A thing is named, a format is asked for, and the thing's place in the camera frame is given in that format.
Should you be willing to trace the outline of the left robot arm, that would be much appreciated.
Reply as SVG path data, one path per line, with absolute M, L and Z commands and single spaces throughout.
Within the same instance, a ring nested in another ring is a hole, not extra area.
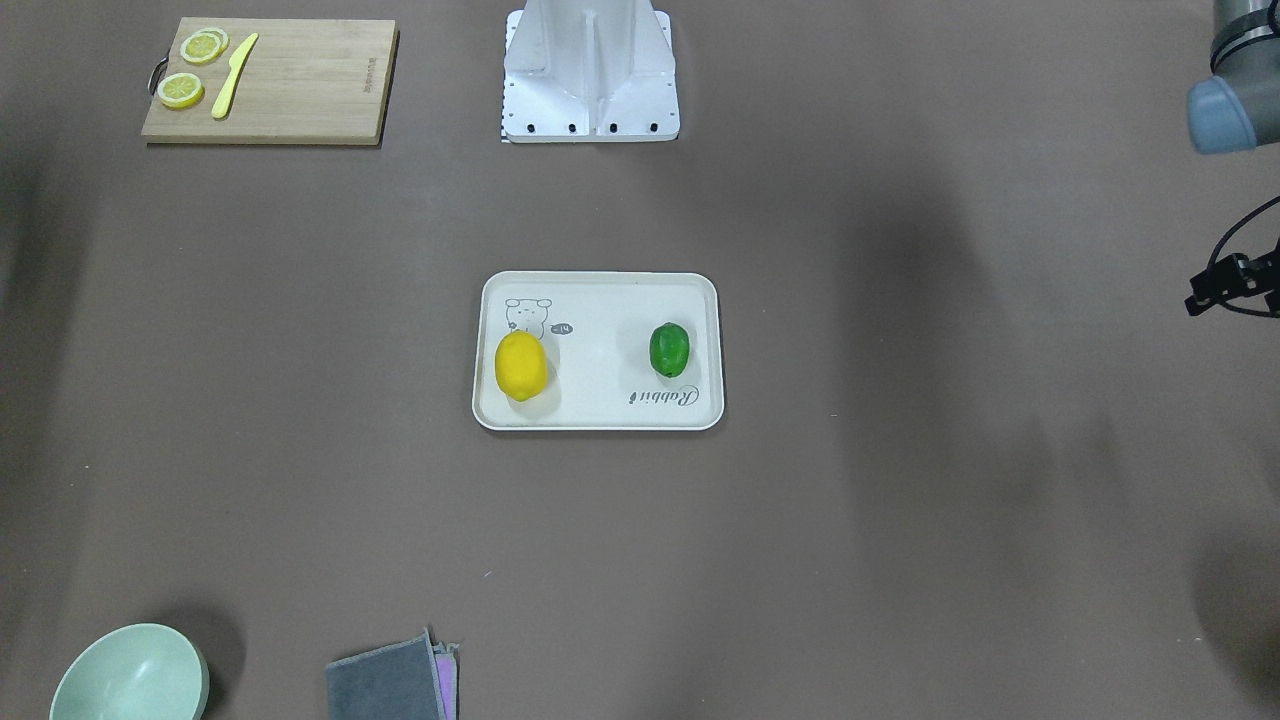
M 1187 95 L 1187 124 L 1201 155 L 1252 151 L 1279 140 L 1279 26 L 1275 1 L 1216 1 L 1210 77 Z M 1226 252 L 1253 219 L 1277 206 L 1272 197 L 1230 225 L 1189 279 L 1189 316 L 1212 307 L 1247 316 L 1279 315 L 1277 250 L 1256 258 Z

